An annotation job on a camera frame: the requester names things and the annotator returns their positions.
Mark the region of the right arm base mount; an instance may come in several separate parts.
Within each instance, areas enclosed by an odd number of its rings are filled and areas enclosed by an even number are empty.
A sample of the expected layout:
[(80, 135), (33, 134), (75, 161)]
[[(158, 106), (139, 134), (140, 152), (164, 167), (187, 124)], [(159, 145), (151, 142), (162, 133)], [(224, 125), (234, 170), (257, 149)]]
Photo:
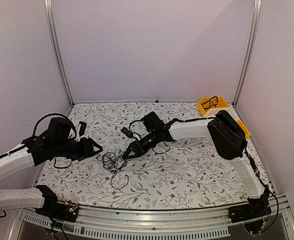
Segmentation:
[(272, 213), (268, 197), (261, 195), (260, 198), (248, 198), (247, 204), (230, 207), (227, 216), (232, 223), (250, 220), (244, 224), (245, 230), (251, 235), (261, 234)]

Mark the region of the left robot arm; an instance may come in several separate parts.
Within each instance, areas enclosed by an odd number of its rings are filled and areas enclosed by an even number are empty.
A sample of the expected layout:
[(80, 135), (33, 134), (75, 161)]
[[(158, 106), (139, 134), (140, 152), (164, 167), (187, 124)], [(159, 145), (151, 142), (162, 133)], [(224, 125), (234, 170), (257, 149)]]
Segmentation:
[[(47, 130), (21, 141), (13, 149), (0, 155), (0, 182), (22, 170), (37, 167), (56, 158), (82, 161), (103, 151), (92, 138), (84, 137), (87, 124), (74, 125), (61, 113), (47, 114), (50, 118)], [(57, 195), (46, 185), (26, 189), (0, 189), (0, 212), (34, 208), (36, 213), (50, 219), (75, 222), (78, 207), (70, 200), (58, 201)]]

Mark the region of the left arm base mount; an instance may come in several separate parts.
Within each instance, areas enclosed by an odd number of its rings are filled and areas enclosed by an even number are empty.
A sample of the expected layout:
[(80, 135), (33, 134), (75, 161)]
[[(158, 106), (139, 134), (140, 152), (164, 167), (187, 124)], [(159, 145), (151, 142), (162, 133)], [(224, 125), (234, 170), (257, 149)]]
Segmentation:
[(79, 206), (76, 203), (70, 200), (64, 203), (59, 202), (57, 195), (46, 185), (36, 185), (35, 187), (40, 190), (44, 198), (42, 206), (35, 209), (37, 214), (54, 220), (76, 222), (79, 212)]

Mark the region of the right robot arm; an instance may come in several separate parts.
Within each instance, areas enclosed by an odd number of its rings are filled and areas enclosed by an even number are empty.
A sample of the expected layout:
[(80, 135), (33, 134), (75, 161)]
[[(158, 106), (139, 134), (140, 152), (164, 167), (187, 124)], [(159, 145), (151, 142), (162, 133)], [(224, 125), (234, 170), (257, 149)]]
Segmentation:
[(212, 117), (188, 120), (174, 118), (167, 123), (152, 111), (140, 122), (148, 134), (131, 142), (122, 159), (139, 158), (161, 142), (211, 137), (218, 155), (232, 164), (245, 186), (250, 202), (245, 208), (247, 216), (256, 218), (265, 210), (263, 201), (269, 198), (269, 188), (262, 182), (260, 171), (248, 153), (244, 130), (226, 110), (220, 110)]

